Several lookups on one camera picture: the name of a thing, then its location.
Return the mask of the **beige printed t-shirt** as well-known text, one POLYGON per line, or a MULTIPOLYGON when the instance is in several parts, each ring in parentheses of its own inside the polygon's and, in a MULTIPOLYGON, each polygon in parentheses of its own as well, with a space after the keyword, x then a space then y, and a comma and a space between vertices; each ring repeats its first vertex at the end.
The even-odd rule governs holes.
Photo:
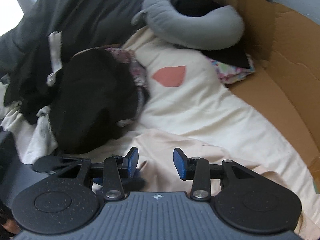
MULTIPOLYGON (((100 163, 112 155, 124 156, 131 147, 138 148, 137 167, 141 169, 142 178, 147 181, 144 187, 146 191, 186 191, 190 193, 192 182, 180 180, 173 162, 173 150, 177 147, 189 157, 194 156, 195 153, 196 157, 206 158, 211 163, 221 164, 223 159, 235 159, 244 167, 293 190, 283 180, 284 176, 260 162, 252 161, 253 159, 249 157, 232 158, 223 147, 156 129, 150 129, 144 133, 131 131, 118 140, 111 140, 106 145, 83 154, 83 157, 91 159, 93 163, 100 163)), ((319 239, 319 226, 304 211, 306 211, 305 207, 303 207, 295 233, 298 233, 303 239, 319 239)))

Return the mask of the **cream cartoon bed sheet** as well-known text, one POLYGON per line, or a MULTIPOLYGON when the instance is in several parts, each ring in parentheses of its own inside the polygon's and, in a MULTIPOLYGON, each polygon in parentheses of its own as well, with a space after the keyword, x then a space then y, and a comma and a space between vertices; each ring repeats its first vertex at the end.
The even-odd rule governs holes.
POLYGON ((252 104, 220 82, 201 53, 175 48, 146 27, 125 48, 146 68, 150 89, 150 99, 128 133, 156 129, 223 147, 232 158, 260 162, 284 176, 305 214, 319 223, 319 194, 299 153, 252 104))

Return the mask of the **black garment pile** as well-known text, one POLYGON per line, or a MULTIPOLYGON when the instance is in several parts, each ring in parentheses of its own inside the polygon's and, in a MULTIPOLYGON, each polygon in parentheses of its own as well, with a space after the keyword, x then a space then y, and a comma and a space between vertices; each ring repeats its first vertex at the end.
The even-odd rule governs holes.
POLYGON ((133 52, 92 48, 54 70, 48 51, 35 49, 10 74, 4 105, 19 102, 29 124, 49 107, 58 148, 83 154, 118 139, 148 98, 146 70, 133 52))

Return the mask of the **white crumpled garment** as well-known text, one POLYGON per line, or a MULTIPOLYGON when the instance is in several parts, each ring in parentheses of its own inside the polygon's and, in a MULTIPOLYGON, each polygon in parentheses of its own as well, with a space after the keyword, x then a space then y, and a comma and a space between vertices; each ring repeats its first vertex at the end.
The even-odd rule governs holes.
POLYGON ((20 161, 34 164, 37 159, 51 154, 57 148, 49 123, 50 107, 40 109, 36 115, 36 124, 29 124, 21 113, 20 102, 4 105, 8 85, 9 76, 1 77, 1 127, 13 133, 20 161))

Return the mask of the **floral patterned cloth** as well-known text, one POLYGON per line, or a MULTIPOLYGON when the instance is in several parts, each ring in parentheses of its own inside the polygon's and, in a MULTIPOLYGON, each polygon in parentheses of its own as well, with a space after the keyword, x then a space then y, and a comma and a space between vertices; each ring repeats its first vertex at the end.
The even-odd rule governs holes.
POLYGON ((231 66, 226 63, 222 63, 216 60, 213 60, 209 57, 206 59, 212 64, 214 67, 217 77, 220 79, 221 83, 224 85, 231 85, 233 83, 244 80, 247 76, 255 73, 254 62, 249 54, 246 54, 249 68, 240 68, 236 66, 231 66))

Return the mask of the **grey elephant neck pillow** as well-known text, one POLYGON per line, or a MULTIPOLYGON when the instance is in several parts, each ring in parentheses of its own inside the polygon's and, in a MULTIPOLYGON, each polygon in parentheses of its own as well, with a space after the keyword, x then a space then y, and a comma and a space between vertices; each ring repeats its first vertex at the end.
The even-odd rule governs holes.
POLYGON ((171 0, 144 0, 131 24, 137 25, 140 21, 169 43, 200 50, 229 48, 237 44, 245 32, 244 20, 231 5, 191 17, 179 13, 171 0))

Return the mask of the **dark grey blanket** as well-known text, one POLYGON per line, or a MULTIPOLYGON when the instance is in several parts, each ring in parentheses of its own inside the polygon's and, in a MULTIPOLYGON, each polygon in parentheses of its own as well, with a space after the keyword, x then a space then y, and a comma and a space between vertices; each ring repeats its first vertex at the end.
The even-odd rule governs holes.
POLYGON ((143 23, 131 20, 143 0, 37 0, 16 27, 1 36, 1 73, 12 72, 25 55, 58 31, 62 58, 79 51, 124 44, 143 23))

